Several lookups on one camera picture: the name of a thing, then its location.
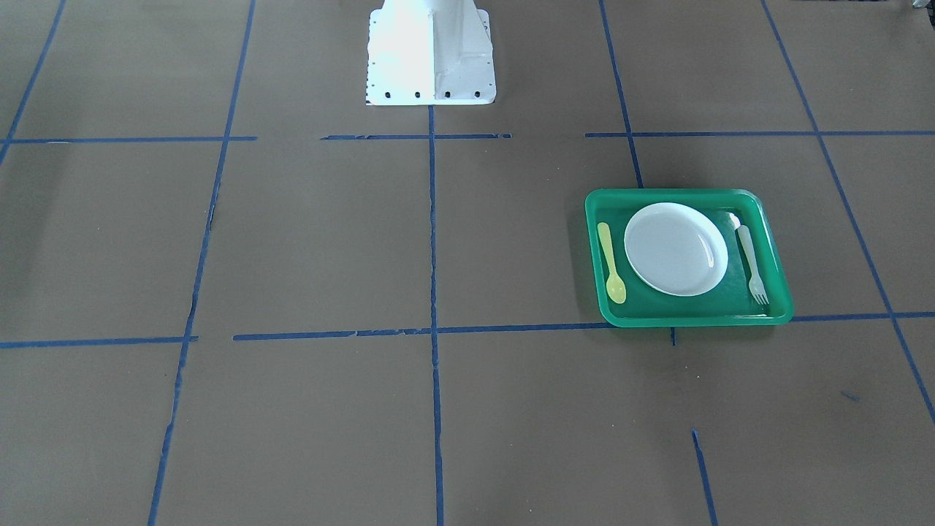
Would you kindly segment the white round plate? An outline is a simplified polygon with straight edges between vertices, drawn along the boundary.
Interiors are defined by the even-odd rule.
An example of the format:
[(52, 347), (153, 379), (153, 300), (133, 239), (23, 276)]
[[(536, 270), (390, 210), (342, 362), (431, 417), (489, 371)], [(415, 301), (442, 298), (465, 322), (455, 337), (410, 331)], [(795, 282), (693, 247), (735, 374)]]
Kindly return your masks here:
[(701, 296), (727, 275), (727, 240), (693, 207), (675, 202), (642, 207), (628, 220), (622, 240), (634, 273), (665, 295)]

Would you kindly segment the yellow plastic spoon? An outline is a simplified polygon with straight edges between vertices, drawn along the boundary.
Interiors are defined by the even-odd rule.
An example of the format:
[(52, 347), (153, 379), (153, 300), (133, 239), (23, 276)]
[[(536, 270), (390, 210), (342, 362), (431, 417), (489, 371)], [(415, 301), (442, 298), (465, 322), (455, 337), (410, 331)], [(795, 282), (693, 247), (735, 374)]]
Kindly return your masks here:
[(610, 226), (605, 222), (599, 222), (597, 224), (597, 231), (599, 246), (603, 252), (608, 270), (605, 282), (606, 293), (612, 302), (624, 304), (627, 302), (627, 287), (618, 273), (617, 258), (615, 257)]

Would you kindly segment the pale green plastic fork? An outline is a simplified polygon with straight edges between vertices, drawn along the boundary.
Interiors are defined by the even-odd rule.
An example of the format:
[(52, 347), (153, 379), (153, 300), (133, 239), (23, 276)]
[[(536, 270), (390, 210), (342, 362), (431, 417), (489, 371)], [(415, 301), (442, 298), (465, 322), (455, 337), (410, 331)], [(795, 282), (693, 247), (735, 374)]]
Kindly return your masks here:
[(757, 262), (757, 253), (755, 253), (754, 244), (752, 244), (752, 234), (748, 226), (745, 226), (739, 220), (737, 214), (729, 212), (729, 220), (731, 220), (733, 229), (736, 233), (736, 236), (739, 241), (739, 248), (744, 254), (746, 259), (746, 264), (749, 269), (749, 280), (748, 280), (748, 290), (752, 299), (759, 305), (766, 306), (769, 304), (768, 294), (765, 289), (765, 284), (760, 275), (760, 270)]

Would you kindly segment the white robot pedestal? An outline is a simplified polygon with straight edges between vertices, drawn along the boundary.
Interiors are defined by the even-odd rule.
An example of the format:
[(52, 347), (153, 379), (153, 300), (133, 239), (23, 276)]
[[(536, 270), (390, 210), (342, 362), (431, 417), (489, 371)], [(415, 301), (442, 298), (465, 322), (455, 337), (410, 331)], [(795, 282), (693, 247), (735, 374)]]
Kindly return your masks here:
[(368, 20), (365, 103), (491, 104), (489, 13), (473, 1), (385, 1)]

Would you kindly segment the green plastic tray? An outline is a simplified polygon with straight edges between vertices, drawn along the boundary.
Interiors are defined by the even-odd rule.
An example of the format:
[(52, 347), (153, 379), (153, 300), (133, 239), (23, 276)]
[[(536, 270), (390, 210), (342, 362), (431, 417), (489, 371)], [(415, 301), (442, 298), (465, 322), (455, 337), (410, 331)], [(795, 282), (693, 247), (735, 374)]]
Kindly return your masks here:
[[(642, 207), (675, 202), (705, 214), (727, 240), (728, 269), (714, 290), (695, 297), (675, 297), (651, 289), (631, 269), (624, 240), (628, 220)], [(763, 203), (755, 194), (733, 188), (601, 188), (584, 201), (594, 272), (595, 293), (604, 319), (615, 327), (727, 327), (782, 325), (795, 307)], [(769, 304), (757, 304), (748, 290), (749, 269), (728, 213), (748, 226)], [(617, 269), (627, 287), (627, 302), (616, 304), (606, 293), (606, 260), (597, 224), (610, 226)]]

